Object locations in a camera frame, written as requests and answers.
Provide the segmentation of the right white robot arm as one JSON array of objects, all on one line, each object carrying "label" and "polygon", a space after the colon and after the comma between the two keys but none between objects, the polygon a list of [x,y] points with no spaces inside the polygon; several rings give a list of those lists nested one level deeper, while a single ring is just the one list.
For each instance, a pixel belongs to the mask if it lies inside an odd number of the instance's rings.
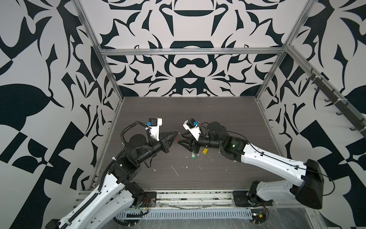
[{"label": "right white robot arm", "polygon": [[227,131],[218,122],[209,123],[205,132],[200,123],[192,118],[186,120],[183,127],[186,132],[178,144],[193,154],[198,154],[201,148],[205,151],[215,148],[229,160],[256,166],[283,178],[283,181],[272,184],[252,183],[256,198],[270,201],[278,197],[293,196],[306,207],[322,209],[327,175],[322,173],[317,161],[296,161],[263,150],[240,134],[232,135],[231,131]]}]

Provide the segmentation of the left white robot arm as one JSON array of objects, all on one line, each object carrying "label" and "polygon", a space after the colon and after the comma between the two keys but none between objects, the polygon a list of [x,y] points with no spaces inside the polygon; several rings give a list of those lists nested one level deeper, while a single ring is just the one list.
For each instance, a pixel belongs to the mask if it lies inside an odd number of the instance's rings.
[{"label": "left white robot arm", "polygon": [[141,165],[158,153],[168,153],[177,130],[160,133],[161,118],[136,121],[120,134],[124,145],[104,170],[99,185],[74,210],[61,219],[52,219],[47,229],[101,229],[121,211],[139,207],[144,190],[133,181]]}]

